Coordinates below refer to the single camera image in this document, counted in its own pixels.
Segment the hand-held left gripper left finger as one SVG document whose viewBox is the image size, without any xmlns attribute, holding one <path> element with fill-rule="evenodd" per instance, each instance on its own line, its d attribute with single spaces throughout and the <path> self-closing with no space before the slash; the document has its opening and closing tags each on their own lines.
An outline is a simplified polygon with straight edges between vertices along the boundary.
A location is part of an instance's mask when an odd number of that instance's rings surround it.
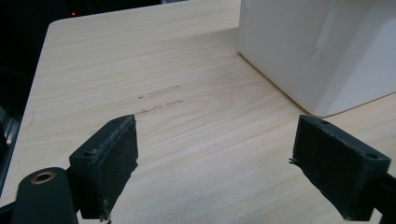
<svg viewBox="0 0 396 224">
<path fill-rule="evenodd" d="M 134 115 L 109 121 L 70 155 L 69 174 L 84 219 L 109 218 L 137 159 Z"/>
</svg>

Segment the aluminium floor rail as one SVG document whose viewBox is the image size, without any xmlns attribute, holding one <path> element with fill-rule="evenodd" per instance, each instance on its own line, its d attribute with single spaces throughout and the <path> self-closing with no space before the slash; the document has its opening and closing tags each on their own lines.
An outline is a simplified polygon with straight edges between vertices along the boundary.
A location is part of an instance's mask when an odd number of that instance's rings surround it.
<svg viewBox="0 0 396 224">
<path fill-rule="evenodd" d="M 21 127 L 21 117 L 12 116 L 0 106 L 0 196 Z"/>
</svg>

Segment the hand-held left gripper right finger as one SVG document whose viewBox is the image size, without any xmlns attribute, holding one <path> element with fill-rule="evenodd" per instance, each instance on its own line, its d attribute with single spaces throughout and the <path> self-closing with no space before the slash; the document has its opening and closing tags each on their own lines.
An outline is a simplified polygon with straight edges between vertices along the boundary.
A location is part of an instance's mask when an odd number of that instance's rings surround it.
<svg viewBox="0 0 396 224">
<path fill-rule="evenodd" d="M 299 117 L 291 163 L 343 219 L 368 221 L 378 210 L 391 220 L 391 158 L 330 122 Z"/>
</svg>

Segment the white storage box black handle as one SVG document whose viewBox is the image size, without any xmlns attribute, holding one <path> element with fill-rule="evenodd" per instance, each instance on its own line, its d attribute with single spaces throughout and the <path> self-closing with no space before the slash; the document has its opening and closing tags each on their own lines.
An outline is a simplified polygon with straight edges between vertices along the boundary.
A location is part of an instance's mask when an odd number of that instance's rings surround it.
<svg viewBox="0 0 396 224">
<path fill-rule="evenodd" d="M 241 0 L 239 52 L 327 117 L 396 92 L 396 0 Z"/>
</svg>

